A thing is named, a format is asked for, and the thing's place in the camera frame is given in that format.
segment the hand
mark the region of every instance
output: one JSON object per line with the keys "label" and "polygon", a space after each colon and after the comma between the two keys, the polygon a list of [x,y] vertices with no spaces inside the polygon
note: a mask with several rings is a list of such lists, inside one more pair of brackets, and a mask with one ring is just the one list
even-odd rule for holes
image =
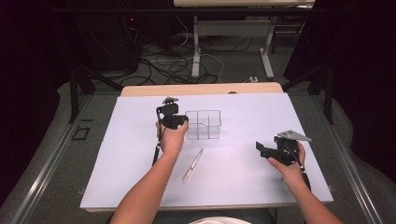
{"label": "hand", "polygon": [[[305,161],[305,149],[301,143],[297,142],[300,154],[300,162],[304,165]],[[281,174],[282,179],[288,186],[288,189],[292,195],[295,195],[300,189],[307,188],[304,182],[303,175],[300,170],[300,166],[297,162],[290,166],[285,166],[274,158],[269,158],[268,161],[274,166]]]}
{"label": "hand", "polygon": [[[155,123],[157,126],[157,135],[159,135],[159,123],[158,121]],[[163,154],[165,155],[176,155],[180,152],[183,142],[184,142],[184,134],[189,129],[189,123],[184,121],[183,125],[181,125],[178,129],[173,130],[169,128],[165,128],[162,125],[161,133],[163,134],[163,138],[161,140],[161,149]]]}

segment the pen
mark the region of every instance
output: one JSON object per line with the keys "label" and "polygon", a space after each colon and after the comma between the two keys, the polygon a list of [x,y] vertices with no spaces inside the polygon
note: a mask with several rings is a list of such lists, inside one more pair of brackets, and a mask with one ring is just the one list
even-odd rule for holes
{"label": "pen", "polygon": [[203,152],[204,152],[204,149],[201,148],[201,150],[199,150],[199,152],[198,152],[198,155],[195,157],[194,162],[190,166],[189,170],[186,172],[186,174],[183,175],[183,184],[186,183],[186,181],[189,179],[190,174],[192,173],[192,170],[194,169],[194,167],[197,164],[198,160],[201,158]]}

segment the person's right arm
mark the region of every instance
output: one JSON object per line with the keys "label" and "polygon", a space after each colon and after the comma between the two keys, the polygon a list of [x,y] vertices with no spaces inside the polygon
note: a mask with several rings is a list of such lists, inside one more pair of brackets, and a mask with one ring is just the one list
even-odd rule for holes
{"label": "person's right arm", "polygon": [[[300,162],[304,165],[305,150],[298,143],[300,149]],[[288,186],[290,193],[294,196],[299,205],[306,223],[309,224],[326,224],[326,223],[342,223],[320,200],[311,192],[305,184],[299,164],[285,166],[274,158],[268,161],[281,174],[283,181]]]}

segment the white tabletop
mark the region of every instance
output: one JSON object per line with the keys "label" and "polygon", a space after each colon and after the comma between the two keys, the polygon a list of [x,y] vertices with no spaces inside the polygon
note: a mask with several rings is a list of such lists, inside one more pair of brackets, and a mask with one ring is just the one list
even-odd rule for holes
{"label": "white tabletop", "polygon": [[174,0],[175,7],[306,6],[315,0]]}
{"label": "white tabletop", "polygon": [[[191,110],[220,110],[221,126],[219,139],[189,140],[186,136],[160,210],[296,204],[279,172],[260,157],[260,151],[255,148],[256,141],[276,148],[274,136],[290,129],[304,134],[286,93],[173,97],[179,100],[179,114]],[[157,143],[155,109],[163,100],[163,96],[118,99],[81,208],[115,209],[131,186],[149,170]],[[314,194],[324,203],[332,202],[311,147],[306,142],[303,145]],[[205,149],[204,154],[183,185],[182,176],[201,148]]]}

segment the transparent divided box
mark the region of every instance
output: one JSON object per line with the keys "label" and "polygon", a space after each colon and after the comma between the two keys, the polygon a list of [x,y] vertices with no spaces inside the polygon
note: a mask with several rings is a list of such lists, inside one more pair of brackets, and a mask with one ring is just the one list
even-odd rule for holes
{"label": "transparent divided box", "polygon": [[189,140],[219,139],[221,116],[219,110],[186,111],[189,117]]}

